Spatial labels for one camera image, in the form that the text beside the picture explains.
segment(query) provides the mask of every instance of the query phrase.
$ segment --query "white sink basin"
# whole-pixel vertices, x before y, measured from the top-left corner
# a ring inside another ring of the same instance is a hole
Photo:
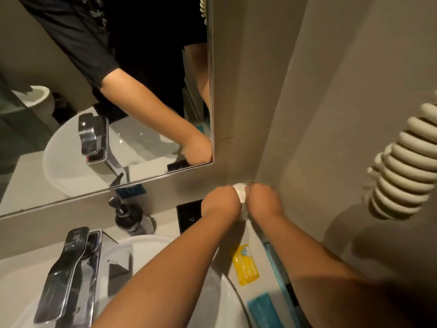
[[[93,107],[82,113],[90,112],[97,115]],[[56,131],[43,156],[47,179],[68,196],[106,189],[115,179],[105,164],[86,164],[81,154],[78,119],[76,115]],[[109,143],[122,167],[129,167],[130,181],[166,173],[167,165],[176,161],[179,148],[130,116],[109,126]]]
[[[133,247],[133,272],[136,273],[170,242],[169,237],[147,235],[131,237],[120,244]],[[38,301],[39,298],[32,301],[11,328],[36,328],[33,317]],[[104,297],[99,300],[99,303],[107,302]],[[43,325],[44,328],[54,326],[55,323]],[[249,328],[246,312],[230,281],[212,268],[208,270],[188,328]]]

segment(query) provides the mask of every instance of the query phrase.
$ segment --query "countertop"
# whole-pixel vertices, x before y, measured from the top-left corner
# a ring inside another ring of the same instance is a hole
[[[170,209],[153,217],[157,223],[156,235],[172,238],[179,236],[176,209]],[[107,228],[104,231],[117,241],[129,237],[117,226]],[[228,260],[228,247],[233,247],[236,243],[249,245],[259,272],[259,278],[245,286],[239,284],[236,271]],[[38,297],[44,286],[47,273],[59,257],[62,248],[63,243],[56,243],[0,261],[0,328],[9,328],[13,325],[25,307],[35,297]],[[238,222],[231,228],[221,242],[213,265],[229,278],[246,309],[248,300],[269,292],[284,327],[293,328],[295,326],[263,244],[249,220]],[[252,326],[256,328],[250,313],[249,318]]]

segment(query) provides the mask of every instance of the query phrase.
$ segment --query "faucet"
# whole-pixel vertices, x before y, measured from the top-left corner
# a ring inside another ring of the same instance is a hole
[[[101,115],[94,116],[93,113],[81,114],[78,130],[86,164],[105,162],[116,176],[110,187],[128,183],[127,168],[120,165],[109,146],[108,119]]]
[[[50,269],[35,324],[55,321],[56,328],[90,328],[101,312],[105,282],[132,276],[132,247],[121,246],[102,230],[81,227],[68,232],[62,253]]]

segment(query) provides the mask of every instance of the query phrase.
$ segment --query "soap dispenser pump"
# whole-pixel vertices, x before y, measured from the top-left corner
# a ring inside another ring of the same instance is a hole
[[[115,223],[129,235],[150,235],[155,232],[152,219],[143,215],[138,204],[123,204],[119,197],[113,197],[109,199],[109,205],[115,208]]]

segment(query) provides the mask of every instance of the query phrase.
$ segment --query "label on yellow packet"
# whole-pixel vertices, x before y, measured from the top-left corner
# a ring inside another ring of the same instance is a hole
[[[238,281],[241,286],[255,281],[259,277],[255,262],[252,259],[249,245],[241,245],[232,257]]]

